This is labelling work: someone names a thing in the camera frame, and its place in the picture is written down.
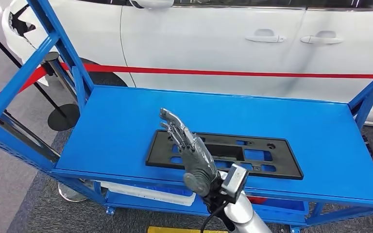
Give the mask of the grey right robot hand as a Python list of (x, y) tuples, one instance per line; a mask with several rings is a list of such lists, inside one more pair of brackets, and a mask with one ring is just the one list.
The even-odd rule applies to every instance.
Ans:
[(185, 167), (183, 181), (194, 193), (205, 197), (210, 192), (212, 182), (218, 171), (214, 159), (204, 142), (181, 121), (181, 119), (165, 108), (160, 109), (161, 126), (174, 140)]

